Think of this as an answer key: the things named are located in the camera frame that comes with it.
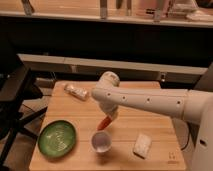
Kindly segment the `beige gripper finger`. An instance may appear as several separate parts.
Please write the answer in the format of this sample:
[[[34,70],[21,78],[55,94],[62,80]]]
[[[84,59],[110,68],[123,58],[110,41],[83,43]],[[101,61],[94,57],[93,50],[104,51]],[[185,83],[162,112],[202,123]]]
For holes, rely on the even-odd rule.
[[[111,125],[116,119],[118,118],[118,115],[111,117],[110,116],[110,124]]]

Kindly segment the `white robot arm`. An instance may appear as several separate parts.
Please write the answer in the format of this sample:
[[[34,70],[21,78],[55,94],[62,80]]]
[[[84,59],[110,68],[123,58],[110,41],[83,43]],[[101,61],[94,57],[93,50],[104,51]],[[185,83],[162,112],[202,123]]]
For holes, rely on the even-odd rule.
[[[188,89],[131,89],[119,86],[114,72],[104,72],[91,91],[111,120],[119,106],[172,116],[199,126],[190,171],[213,171],[213,92]]]

